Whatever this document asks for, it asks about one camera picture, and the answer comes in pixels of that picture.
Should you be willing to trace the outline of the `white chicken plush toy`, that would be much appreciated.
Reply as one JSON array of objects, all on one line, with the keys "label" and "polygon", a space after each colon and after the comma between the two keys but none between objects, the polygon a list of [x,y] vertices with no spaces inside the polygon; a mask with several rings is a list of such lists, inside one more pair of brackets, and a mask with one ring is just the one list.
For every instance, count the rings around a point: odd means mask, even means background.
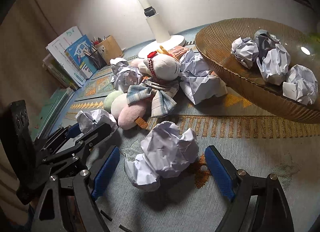
[{"label": "white chicken plush toy", "polygon": [[172,56],[153,51],[138,63],[138,69],[156,81],[173,81],[179,75],[180,65]]}]

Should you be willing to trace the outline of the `paper ball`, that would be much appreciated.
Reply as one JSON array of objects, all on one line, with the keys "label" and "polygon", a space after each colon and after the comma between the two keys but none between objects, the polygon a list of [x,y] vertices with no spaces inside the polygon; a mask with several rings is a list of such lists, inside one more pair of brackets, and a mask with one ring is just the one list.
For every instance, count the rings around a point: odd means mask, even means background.
[{"label": "paper ball", "polygon": [[80,110],[75,118],[83,134],[95,130],[102,124],[108,124],[112,129],[112,133],[118,128],[114,116],[104,109],[95,109],[90,112]]}]

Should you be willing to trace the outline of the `three-ball dango plush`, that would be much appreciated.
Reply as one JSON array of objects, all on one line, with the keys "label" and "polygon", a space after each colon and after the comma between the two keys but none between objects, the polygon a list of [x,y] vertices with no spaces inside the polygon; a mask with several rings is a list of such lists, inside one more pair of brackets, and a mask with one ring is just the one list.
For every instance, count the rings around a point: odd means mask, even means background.
[{"label": "three-ball dango plush", "polygon": [[131,105],[127,102],[127,94],[116,90],[111,92],[103,102],[104,110],[112,114],[118,126],[123,130],[130,130],[135,126],[147,129],[148,124],[143,119],[148,103],[144,100]]}]

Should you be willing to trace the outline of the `upright green books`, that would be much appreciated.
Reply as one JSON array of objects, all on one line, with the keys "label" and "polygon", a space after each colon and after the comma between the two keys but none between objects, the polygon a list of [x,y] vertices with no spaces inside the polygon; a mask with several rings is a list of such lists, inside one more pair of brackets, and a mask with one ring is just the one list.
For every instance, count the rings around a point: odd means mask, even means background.
[{"label": "upright green books", "polygon": [[43,59],[42,66],[65,88],[70,87],[73,90],[77,90],[79,88],[79,86],[73,81],[73,79],[66,73],[63,67],[61,67],[61,65],[51,54],[48,54]]}]

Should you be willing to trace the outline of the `blue workbook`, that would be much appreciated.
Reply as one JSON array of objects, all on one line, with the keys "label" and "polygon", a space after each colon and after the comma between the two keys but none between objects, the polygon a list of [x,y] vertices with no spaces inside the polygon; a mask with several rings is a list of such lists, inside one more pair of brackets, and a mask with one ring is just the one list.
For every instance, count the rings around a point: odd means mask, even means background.
[{"label": "blue workbook", "polygon": [[67,57],[78,66],[85,78],[90,79],[97,68],[85,52],[91,53],[91,42],[87,35],[81,36],[65,50]]}]

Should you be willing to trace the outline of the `bamboo pen holder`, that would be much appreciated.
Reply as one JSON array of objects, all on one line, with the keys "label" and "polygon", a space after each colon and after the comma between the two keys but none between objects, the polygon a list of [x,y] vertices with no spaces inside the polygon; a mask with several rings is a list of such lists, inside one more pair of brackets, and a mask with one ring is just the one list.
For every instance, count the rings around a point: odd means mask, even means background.
[{"label": "bamboo pen holder", "polygon": [[107,65],[110,65],[111,59],[124,56],[123,51],[112,35],[108,36],[95,47]]}]

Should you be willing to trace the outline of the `stack of green books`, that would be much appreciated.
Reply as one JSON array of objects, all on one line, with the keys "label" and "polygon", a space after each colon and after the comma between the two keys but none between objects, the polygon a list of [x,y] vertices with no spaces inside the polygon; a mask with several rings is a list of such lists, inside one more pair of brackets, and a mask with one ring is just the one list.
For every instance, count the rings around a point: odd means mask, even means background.
[{"label": "stack of green books", "polygon": [[50,134],[62,109],[73,95],[74,90],[70,87],[65,89],[60,88],[45,102],[41,109],[37,125],[31,129],[31,140],[33,142],[36,139],[45,138]]}]

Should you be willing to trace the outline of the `patterned blue woven mat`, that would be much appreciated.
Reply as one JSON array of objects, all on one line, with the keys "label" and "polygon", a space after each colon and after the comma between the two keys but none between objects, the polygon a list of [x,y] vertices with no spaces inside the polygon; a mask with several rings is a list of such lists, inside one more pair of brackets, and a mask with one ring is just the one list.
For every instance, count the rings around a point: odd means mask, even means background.
[{"label": "patterned blue woven mat", "polygon": [[132,186],[120,162],[97,201],[110,231],[214,231],[227,201],[204,160],[209,145],[251,175],[277,175],[295,231],[319,231],[319,125],[270,114],[233,90],[199,105],[183,93],[176,100],[167,120],[195,131],[198,160],[155,192]]}]

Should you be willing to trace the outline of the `white paper book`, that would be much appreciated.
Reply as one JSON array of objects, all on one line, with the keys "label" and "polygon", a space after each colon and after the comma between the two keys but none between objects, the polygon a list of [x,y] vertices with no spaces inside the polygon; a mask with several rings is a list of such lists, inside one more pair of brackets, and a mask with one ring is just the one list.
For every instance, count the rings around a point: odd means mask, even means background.
[{"label": "white paper book", "polygon": [[71,27],[55,40],[47,44],[46,49],[54,56],[61,66],[64,68],[72,68],[73,71],[79,72],[79,67],[65,54],[65,50],[80,37],[82,37],[82,34],[79,28],[77,26]]}]

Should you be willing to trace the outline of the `black mesh pen cup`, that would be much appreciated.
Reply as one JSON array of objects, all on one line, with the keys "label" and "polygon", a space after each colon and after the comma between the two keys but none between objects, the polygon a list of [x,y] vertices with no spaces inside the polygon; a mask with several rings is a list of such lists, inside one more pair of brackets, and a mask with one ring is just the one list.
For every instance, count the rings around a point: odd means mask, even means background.
[{"label": "black mesh pen cup", "polygon": [[92,48],[90,51],[84,50],[84,54],[89,58],[97,70],[102,69],[107,65],[99,51],[95,48]]}]

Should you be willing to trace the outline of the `large crumpled paper centre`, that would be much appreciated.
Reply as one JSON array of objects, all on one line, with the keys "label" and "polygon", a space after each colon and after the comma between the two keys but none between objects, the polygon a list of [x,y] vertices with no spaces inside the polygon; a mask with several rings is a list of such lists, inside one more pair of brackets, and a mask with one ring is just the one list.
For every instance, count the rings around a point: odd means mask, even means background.
[{"label": "large crumpled paper centre", "polygon": [[111,83],[115,90],[126,93],[131,85],[139,85],[143,75],[138,68],[131,67],[127,60],[117,57],[110,60],[112,69]]}]

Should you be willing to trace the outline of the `white desk lamp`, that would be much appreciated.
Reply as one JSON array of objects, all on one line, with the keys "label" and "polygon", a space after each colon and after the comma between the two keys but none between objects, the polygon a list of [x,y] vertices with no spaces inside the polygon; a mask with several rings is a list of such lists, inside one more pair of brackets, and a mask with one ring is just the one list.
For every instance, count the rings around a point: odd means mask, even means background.
[{"label": "white desk lamp", "polygon": [[152,51],[157,50],[160,46],[170,50],[176,46],[185,45],[185,38],[182,35],[170,35],[167,28],[164,26],[159,13],[150,4],[149,0],[138,0],[146,19],[149,28],[151,29],[155,40],[147,44],[138,53],[139,58],[146,58]]}]

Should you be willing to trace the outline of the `plaid fabric bow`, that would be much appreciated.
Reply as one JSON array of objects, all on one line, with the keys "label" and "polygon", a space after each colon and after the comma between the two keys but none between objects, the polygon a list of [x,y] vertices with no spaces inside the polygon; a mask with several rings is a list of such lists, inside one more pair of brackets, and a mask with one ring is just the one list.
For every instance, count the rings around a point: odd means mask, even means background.
[{"label": "plaid fabric bow", "polygon": [[129,106],[140,101],[151,101],[151,117],[162,118],[167,116],[177,105],[174,96],[179,90],[177,80],[168,84],[153,82],[145,79],[139,85],[131,85],[127,90],[127,104]]}]

